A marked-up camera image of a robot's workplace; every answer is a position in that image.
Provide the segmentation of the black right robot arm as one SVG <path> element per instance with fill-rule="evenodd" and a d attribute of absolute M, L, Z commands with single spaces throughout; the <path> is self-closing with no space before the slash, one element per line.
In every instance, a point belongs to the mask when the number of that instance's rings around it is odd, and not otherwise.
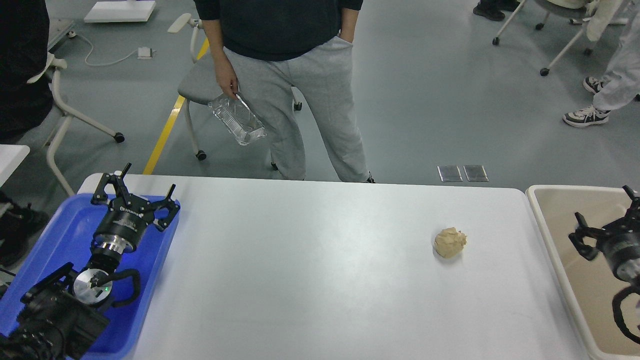
<path fill-rule="evenodd" d="M 567 237 L 579 255 L 588 261 L 602 254 L 612 275 L 617 280 L 628 283 L 627 287 L 613 296 L 612 313 L 614 323 L 622 335 L 638 344 L 639 336 L 628 328 L 622 304 L 631 295 L 639 294 L 640 199 L 630 186 L 623 186 L 622 189 L 631 200 L 624 216 L 601 227 L 590 227 L 585 217 L 580 212 L 575 212 L 577 226 Z"/>

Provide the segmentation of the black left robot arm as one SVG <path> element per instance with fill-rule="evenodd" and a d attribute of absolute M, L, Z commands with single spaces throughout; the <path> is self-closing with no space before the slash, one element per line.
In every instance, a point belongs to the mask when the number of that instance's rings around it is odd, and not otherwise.
<path fill-rule="evenodd" d="M 137 341 L 178 228 L 176 185 L 131 193 L 104 173 L 62 203 L 1 299 L 3 360 L 118 360 Z"/>

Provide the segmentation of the person's hand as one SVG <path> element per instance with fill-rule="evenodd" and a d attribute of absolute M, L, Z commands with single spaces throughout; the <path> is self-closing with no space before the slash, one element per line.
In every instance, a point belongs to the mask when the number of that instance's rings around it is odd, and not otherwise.
<path fill-rule="evenodd" d="M 215 80 L 224 95 L 232 100 L 238 99 L 238 76 L 228 61 L 218 61 L 214 63 Z"/>

